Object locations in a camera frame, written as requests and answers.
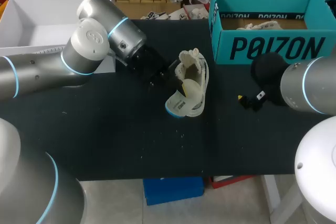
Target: gray robot arm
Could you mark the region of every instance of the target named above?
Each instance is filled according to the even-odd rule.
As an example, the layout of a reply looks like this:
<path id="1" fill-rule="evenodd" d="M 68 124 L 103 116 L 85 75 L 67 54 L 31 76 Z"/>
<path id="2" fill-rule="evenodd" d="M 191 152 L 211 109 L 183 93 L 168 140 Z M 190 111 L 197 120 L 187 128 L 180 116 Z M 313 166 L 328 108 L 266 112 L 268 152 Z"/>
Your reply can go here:
<path id="1" fill-rule="evenodd" d="M 96 20 L 84 19 L 63 50 L 0 57 L 0 99 L 48 88 L 82 85 L 108 51 L 106 30 Z"/>
<path id="2" fill-rule="evenodd" d="M 77 15 L 81 23 L 64 50 L 0 57 L 0 100 L 82 85 L 111 49 L 151 87 L 165 84 L 174 92 L 181 88 L 181 81 L 171 74 L 178 61 L 170 64 L 148 47 L 145 34 L 110 0 L 84 0 Z"/>

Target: table leg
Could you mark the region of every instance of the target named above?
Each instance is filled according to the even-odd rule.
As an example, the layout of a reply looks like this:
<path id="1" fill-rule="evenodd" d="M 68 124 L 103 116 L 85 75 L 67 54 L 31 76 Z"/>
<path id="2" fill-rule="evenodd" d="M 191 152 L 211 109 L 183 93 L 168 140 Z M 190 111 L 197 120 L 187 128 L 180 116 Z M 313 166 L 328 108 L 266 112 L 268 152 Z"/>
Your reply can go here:
<path id="1" fill-rule="evenodd" d="M 280 204 L 272 211 L 270 215 L 271 224 L 284 224 L 301 204 L 300 189 L 298 184 L 294 182 Z"/>
<path id="2" fill-rule="evenodd" d="M 261 182 L 264 187 L 268 210 L 272 213 L 280 205 L 281 201 L 275 177 L 274 175 L 263 175 L 261 176 Z"/>

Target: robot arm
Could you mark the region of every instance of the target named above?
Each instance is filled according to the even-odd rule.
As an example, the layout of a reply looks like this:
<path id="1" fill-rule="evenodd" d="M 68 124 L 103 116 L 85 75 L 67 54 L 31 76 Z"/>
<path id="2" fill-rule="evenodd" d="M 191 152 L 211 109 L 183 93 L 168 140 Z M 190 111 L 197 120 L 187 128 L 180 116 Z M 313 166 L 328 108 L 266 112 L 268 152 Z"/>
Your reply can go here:
<path id="1" fill-rule="evenodd" d="M 151 87 L 181 88 L 175 77 L 179 63 L 166 62 L 148 47 L 145 34 L 109 0 L 84 0 L 81 20 L 65 48 L 47 54 L 0 57 L 0 100 L 48 88 L 86 83 L 112 49 L 119 61 Z"/>
<path id="2" fill-rule="evenodd" d="M 108 51 L 106 30 L 96 20 L 84 19 L 63 50 L 0 57 L 0 99 L 82 85 Z"/>
<path id="3" fill-rule="evenodd" d="M 277 53 L 259 55 L 251 65 L 251 76 L 262 91 L 239 101 L 254 110 L 269 100 L 297 111 L 336 115 L 335 66 L 334 56 L 289 65 Z"/>
<path id="4" fill-rule="evenodd" d="M 153 48 L 146 45 L 146 35 L 110 0 L 84 0 L 77 16 L 93 18 L 106 29 L 110 48 L 117 59 L 150 86 L 165 84 L 174 92 L 182 83 L 174 78 L 178 61 L 166 62 Z"/>

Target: black foam cover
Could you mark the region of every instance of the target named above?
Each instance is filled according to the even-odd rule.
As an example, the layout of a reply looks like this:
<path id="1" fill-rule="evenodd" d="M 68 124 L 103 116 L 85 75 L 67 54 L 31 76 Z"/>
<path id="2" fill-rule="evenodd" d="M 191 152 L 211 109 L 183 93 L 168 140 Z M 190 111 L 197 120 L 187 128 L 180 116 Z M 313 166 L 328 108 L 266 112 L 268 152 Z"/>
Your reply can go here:
<path id="1" fill-rule="evenodd" d="M 276 52 L 258 55 L 251 65 L 252 78 L 266 93 L 268 100 L 276 105 L 286 105 L 280 92 L 280 82 L 288 66 Z"/>

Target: shoe insole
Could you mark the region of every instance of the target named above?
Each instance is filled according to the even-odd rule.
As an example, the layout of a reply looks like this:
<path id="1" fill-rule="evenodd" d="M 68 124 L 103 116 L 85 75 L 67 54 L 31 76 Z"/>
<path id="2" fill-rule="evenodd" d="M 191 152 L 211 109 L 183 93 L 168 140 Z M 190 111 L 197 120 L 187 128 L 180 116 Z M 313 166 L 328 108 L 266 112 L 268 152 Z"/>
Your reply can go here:
<path id="1" fill-rule="evenodd" d="M 199 84 L 199 86 L 201 86 L 202 84 L 202 76 L 201 74 L 198 73 L 198 69 L 195 64 L 192 64 L 190 67 L 186 69 L 184 78 L 196 81 Z"/>

